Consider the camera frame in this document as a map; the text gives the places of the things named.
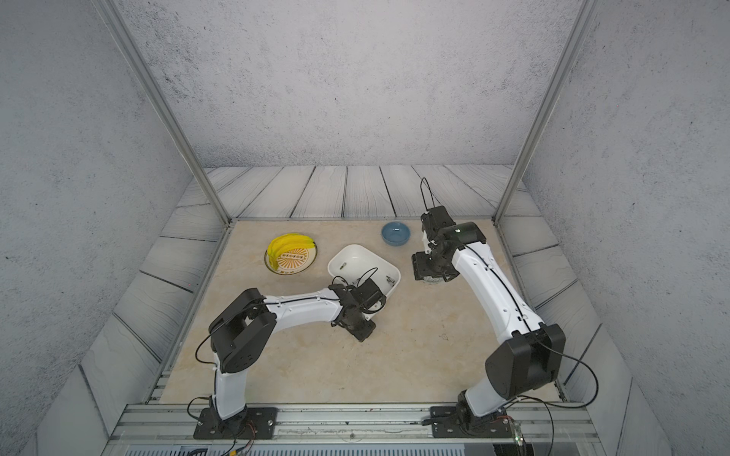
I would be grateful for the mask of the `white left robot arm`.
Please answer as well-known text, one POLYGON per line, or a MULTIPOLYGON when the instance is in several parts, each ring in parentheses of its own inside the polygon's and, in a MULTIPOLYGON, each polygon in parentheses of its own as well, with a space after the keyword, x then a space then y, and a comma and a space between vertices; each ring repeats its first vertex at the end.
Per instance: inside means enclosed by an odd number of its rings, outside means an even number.
POLYGON ((218 418, 225 422, 245 411, 248 369, 273 334, 324 322, 362 342, 374 332, 372 316, 386 302, 370 279, 359 287, 335 284, 294 296, 264 296, 256 288, 242 292, 208 328, 216 366, 212 408, 218 418))

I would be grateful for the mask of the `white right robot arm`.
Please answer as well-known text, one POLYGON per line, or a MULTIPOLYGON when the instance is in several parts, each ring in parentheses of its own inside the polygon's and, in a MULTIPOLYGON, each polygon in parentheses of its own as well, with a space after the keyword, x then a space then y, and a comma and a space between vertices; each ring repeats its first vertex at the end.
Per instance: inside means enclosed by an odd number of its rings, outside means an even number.
POLYGON ((487 243, 473 242, 444 256, 435 249, 417 252, 412 263, 417 280, 465 279, 492 323, 499 346, 485 361, 484 378, 461 399, 471 416, 494 414, 518 395, 557 379, 566 342, 563 330, 547 325, 530 309, 487 243))

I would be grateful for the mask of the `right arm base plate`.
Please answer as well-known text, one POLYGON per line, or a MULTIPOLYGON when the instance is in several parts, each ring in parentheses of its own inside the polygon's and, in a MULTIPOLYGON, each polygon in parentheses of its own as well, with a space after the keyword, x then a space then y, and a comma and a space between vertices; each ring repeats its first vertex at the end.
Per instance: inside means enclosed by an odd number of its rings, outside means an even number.
POLYGON ((513 437, 509 418, 496 414, 476 417, 461 405, 431 407, 430 416, 423 419, 421 425, 429 427, 433 438, 437 439, 513 437))

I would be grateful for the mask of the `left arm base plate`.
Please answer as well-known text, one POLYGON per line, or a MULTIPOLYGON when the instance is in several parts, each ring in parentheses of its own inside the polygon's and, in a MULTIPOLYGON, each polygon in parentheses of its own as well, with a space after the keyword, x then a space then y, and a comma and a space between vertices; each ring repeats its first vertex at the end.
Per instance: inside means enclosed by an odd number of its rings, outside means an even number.
POLYGON ((204 408, 197 419, 194 440, 272 440, 279 410, 273 407, 245 408, 222 420, 212 407, 204 408))

